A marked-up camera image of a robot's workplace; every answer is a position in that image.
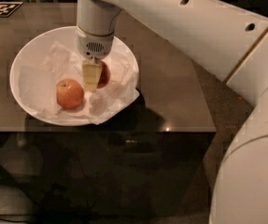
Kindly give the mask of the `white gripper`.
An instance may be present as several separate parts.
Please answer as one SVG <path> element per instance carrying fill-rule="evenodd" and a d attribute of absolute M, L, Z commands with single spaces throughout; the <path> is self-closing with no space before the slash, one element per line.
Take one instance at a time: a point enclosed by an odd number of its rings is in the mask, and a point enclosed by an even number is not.
<path fill-rule="evenodd" d="M 111 52 L 114 35 L 91 35 L 84 32 L 79 26 L 76 34 L 78 51 L 87 59 L 81 65 L 83 89 L 95 91 L 103 69 L 99 60 L 103 60 Z"/>

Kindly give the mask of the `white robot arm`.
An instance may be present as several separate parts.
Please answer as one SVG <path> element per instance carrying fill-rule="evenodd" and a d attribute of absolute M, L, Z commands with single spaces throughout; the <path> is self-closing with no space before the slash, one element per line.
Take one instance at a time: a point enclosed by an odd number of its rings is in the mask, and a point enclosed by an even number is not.
<path fill-rule="evenodd" d="M 78 0 L 80 36 L 106 41 L 121 9 L 253 105 L 219 168 L 209 224 L 268 224 L 268 18 L 218 0 Z"/>

